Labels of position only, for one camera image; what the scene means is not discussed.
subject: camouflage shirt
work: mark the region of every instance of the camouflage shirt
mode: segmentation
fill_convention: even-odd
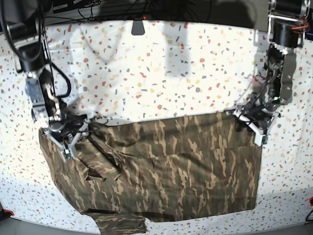
[[[52,179],[102,234],[144,233],[144,218],[179,221],[255,207],[261,147],[224,113],[108,127],[76,145],[77,158],[40,133]]]

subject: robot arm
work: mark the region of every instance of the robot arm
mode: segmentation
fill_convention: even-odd
[[[267,76],[258,94],[252,94],[246,105],[229,112],[255,133],[255,143],[267,143],[274,112],[292,102],[292,77],[296,69],[295,49],[302,47],[309,29],[307,18],[310,0],[271,0],[268,15],[270,43],[264,68]],[[270,37],[273,22],[273,38]]]
[[[87,115],[71,114],[62,101],[62,98],[69,96],[71,84],[67,76],[50,59],[43,3],[43,0],[1,0],[0,22],[12,48],[13,58],[17,57],[17,72],[27,75],[26,94],[32,103],[33,120],[60,147],[65,161],[75,158],[75,144],[80,137],[88,135],[88,123],[91,118]],[[66,80],[66,94],[56,95],[52,68]]]

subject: red object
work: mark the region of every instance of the red object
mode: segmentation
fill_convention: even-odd
[[[313,207],[313,197],[311,197],[311,198],[309,199],[309,204],[310,204],[311,207]]]
[[[13,213],[13,211],[9,211],[9,210],[3,210],[5,213],[10,213],[11,214],[11,216],[14,216],[14,213]]]

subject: cloth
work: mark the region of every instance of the cloth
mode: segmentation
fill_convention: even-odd
[[[102,234],[144,233],[144,220],[180,221],[255,207],[261,147],[225,113],[108,127],[89,125],[66,163],[42,132],[52,179]]]

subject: speckled white surface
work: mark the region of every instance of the speckled white surface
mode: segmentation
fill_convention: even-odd
[[[251,75],[265,75],[264,33],[201,23],[144,26],[144,36],[131,35],[132,22],[47,29],[52,60],[72,81],[66,101],[75,112],[98,111],[111,125],[213,113],[234,107],[251,85]],[[3,207],[18,219],[97,233],[95,222],[76,212],[54,186],[31,121],[25,77],[15,73],[3,36],[0,47]],[[147,221],[147,234],[233,234],[304,221],[313,195],[312,52],[309,41],[297,50],[293,102],[279,109],[282,117],[264,146],[256,208],[182,222]],[[64,93],[63,79],[58,75],[55,82],[57,93]]]

